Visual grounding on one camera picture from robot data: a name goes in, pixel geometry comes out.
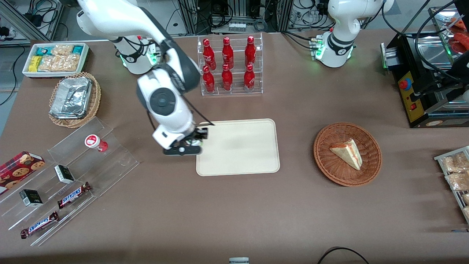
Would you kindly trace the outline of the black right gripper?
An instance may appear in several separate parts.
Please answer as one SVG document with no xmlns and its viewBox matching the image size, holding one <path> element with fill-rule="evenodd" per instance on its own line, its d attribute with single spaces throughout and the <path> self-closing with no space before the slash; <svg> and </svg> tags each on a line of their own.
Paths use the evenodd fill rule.
<svg viewBox="0 0 469 264">
<path fill-rule="evenodd" d="M 178 147 L 201 146 L 202 140 L 208 138 L 208 128 L 198 128 L 198 140 L 194 140 L 194 133 L 189 134 L 178 142 Z"/>
</svg>

